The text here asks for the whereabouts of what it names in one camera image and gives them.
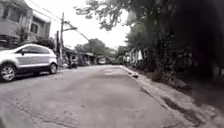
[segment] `wall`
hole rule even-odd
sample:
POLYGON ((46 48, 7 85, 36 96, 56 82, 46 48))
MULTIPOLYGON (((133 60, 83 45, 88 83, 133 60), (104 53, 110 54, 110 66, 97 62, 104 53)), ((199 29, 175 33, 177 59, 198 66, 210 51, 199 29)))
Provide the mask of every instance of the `wall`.
POLYGON ((34 17, 38 18, 41 21, 43 21, 44 25, 41 25, 40 23, 32 20, 32 23, 34 23, 35 25, 38 26, 38 33, 36 34, 36 33, 30 32, 29 41, 36 41, 36 37, 49 39, 51 23, 50 22, 46 22, 46 21, 40 19, 37 16, 34 16, 34 17))
POLYGON ((2 19, 2 13, 4 9, 4 5, 0 3, 0 35, 8 35, 13 37, 18 37, 16 35, 16 31, 20 27, 27 27, 29 28, 31 16, 32 16, 32 10, 28 9, 26 14, 23 14, 20 18, 20 22, 16 23, 13 21, 8 20, 8 17, 6 19, 2 19))

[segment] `car door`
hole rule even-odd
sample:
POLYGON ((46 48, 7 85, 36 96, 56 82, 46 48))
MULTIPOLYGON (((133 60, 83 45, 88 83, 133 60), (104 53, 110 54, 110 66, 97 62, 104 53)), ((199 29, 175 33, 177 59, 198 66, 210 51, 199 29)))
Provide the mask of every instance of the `car door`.
POLYGON ((27 46, 17 52, 17 60, 21 68, 47 66, 47 51, 39 46, 27 46))
POLYGON ((36 56, 37 66, 48 66, 50 60, 50 52, 47 48, 37 46, 36 50, 38 51, 38 56, 36 56))

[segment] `car window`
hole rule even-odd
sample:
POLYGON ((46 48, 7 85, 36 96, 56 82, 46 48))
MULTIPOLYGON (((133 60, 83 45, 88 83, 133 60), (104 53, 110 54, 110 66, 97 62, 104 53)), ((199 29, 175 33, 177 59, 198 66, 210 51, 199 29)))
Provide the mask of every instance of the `car window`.
POLYGON ((23 49, 27 49, 28 53, 50 54, 50 52, 46 48, 42 48, 38 46, 27 46, 23 49))

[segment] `parked car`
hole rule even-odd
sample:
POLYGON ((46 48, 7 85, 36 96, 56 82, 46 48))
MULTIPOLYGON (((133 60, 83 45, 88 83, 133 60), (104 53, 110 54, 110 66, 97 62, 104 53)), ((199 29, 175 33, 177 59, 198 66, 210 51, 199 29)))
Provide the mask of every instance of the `parked car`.
POLYGON ((16 75, 42 71, 56 74, 57 56, 44 46, 26 44, 13 50, 0 52, 0 80, 12 81, 16 75))

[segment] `window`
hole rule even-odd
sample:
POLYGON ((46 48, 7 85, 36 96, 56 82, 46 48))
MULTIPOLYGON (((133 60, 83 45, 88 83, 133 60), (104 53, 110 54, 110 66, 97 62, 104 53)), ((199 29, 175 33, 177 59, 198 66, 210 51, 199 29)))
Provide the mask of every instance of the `window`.
POLYGON ((24 49, 28 51, 28 53, 35 53, 35 54, 50 54, 46 48, 38 47, 38 46, 27 46, 24 49))
POLYGON ((33 22, 40 24, 41 27, 44 27, 44 24, 45 24, 44 21, 40 20, 39 18, 37 18, 35 16, 33 17, 33 22))
POLYGON ((46 49, 46 48, 39 48, 39 52, 41 53, 41 54, 50 54, 50 52, 46 49))
POLYGON ((16 8, 11 8, 9 20, 19 23, 21 17, 21 12, 16 8))
POLYGON ((8 17, 8 14, 9 14, 9 7, 6 6, 3 10, 2 18, 6 19, 8 17))
POLYGON ((30 31, 37 34, 38 33, 38 26, 36 24, 32 23, 30 31))

